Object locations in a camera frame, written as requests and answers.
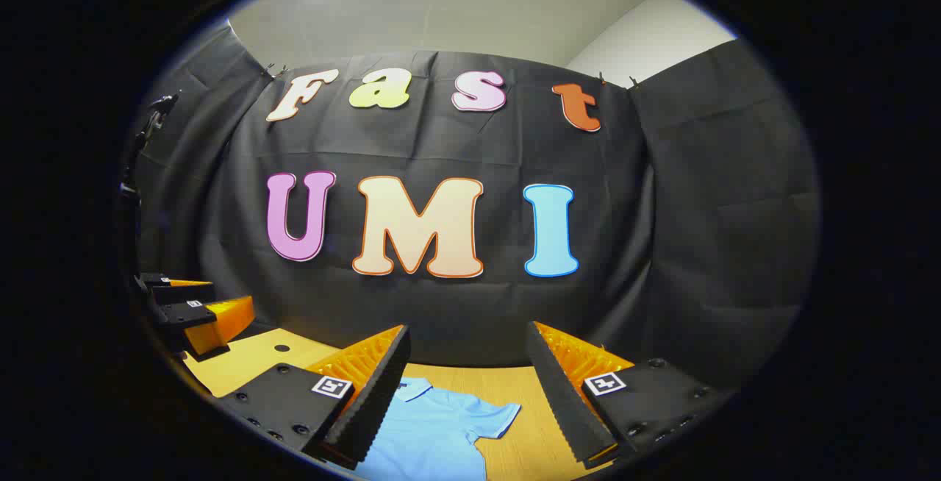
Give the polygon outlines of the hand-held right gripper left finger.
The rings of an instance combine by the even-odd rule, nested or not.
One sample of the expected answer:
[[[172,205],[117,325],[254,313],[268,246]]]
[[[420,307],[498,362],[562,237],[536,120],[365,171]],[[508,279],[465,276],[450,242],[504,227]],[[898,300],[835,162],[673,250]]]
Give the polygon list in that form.
[[[364,461],[411,355],[391,327],[306,367],[277,363],[221,397],[262,437],[344,468]]]

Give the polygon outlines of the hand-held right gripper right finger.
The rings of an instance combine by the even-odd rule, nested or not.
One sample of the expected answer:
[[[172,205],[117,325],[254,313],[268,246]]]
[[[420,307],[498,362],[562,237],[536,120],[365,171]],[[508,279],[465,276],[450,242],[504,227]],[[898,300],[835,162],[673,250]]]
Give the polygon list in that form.
[[[562,436],[586,467],[655,454],[734,396],[664,358],[632,363],[540,321],[526,328],[526,351]]]

